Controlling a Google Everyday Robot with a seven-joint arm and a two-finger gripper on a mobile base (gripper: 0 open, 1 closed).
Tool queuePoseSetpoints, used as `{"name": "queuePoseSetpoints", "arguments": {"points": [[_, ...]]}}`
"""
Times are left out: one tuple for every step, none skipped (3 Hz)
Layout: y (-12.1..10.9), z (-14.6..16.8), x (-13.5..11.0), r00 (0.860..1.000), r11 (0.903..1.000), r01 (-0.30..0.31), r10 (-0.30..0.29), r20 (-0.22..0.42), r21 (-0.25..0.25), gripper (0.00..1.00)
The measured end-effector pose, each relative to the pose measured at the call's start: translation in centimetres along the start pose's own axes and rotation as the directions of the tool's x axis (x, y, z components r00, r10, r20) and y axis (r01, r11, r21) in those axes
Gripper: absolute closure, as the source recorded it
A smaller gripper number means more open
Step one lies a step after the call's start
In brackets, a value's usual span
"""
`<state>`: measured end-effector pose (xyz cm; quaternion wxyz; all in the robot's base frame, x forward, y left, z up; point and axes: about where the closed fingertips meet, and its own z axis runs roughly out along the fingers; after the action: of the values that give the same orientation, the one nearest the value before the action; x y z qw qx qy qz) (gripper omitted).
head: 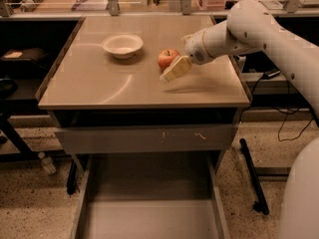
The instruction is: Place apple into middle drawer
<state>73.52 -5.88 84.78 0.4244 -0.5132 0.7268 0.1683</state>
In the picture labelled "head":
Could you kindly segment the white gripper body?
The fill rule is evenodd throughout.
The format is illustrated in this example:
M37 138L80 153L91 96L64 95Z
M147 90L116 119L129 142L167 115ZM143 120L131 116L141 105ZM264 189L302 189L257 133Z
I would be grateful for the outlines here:
M204 47L205 30L193 33L193 36L184 46L185 53L190 57L191 61L197 65L204 65L213 60Z

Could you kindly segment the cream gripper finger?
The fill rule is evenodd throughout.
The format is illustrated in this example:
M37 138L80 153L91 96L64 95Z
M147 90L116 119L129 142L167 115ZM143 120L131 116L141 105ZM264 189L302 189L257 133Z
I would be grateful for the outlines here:
M191 69L192 61L189 56L178 56L163 71L159 79L165 83L169 83L177 78L182 77Z
M181 40L186 44L188 40L193 36L193 34L188 34L183 37L181 37Z

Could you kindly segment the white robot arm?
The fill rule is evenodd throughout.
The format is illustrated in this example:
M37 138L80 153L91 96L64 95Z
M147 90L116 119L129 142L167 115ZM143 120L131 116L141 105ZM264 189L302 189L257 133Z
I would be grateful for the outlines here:
M185 54L160 79L170 82L193 65L223 55L263 52L319 113L319 47L280 26L256 0L241 0L227 19L185 38ZM297 155L290 169L280 211L278 239L319 239L319 138Z

